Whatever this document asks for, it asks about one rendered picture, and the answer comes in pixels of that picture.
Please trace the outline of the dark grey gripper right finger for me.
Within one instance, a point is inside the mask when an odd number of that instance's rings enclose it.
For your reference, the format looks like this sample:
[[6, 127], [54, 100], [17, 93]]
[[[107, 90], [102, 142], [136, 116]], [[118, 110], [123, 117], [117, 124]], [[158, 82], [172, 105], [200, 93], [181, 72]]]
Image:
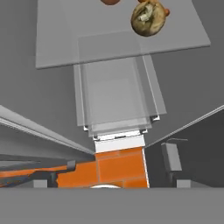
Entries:
[[191, 187], [191, 180], [183, 172], [179, 155], [179, 146], [185, 142], [186, 139], [170, 138], [166, 142], [161, 143], [167, 178], [171, 186], [175, 188]]

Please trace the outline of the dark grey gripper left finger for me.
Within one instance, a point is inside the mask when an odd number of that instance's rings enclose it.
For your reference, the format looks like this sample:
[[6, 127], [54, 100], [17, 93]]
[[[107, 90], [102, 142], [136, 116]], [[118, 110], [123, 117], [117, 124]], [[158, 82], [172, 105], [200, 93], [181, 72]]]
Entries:
[[57, 188], [57, 179], [60, 174], [73, 172], [76, 169], [76, 162], [74, 160], [66, 163], [65, 169], [59, 169], [56, 171], [35, 171], [30, 176], [30, 181], [34, 187], [46, 187], [46, 188]]

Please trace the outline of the clear plastic tupperware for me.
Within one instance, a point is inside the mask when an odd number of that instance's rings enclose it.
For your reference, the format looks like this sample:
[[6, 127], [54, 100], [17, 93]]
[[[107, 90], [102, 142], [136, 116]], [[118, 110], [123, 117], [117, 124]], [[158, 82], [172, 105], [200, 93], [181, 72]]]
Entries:
[[145, 132], [166, 113], [151, 57], [130, 31], [78, 38], [77, 122], [95, 141]]

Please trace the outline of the white round object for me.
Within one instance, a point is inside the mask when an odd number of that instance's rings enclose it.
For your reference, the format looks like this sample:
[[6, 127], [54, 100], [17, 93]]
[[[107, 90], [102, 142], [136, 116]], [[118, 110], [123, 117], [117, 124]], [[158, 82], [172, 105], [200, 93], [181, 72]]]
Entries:
[[93, 185], [91, 186], [90, 188], [110, 188], [110, 189], [118, 189], [118, 188], [121, 188], [120, 186], [117, 186], [117, 185]]

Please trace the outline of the flat grey tray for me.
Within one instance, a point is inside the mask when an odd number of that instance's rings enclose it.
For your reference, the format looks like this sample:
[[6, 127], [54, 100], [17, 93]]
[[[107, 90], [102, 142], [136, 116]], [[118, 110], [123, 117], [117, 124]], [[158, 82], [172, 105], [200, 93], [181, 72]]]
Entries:
[[171, 11], [162, 30], [141, 37], [131, 28], [137, 0], [38, 0], [36, 67], [47, 68], [163, 53], [211, 42], [192, 0], [159, 0]]

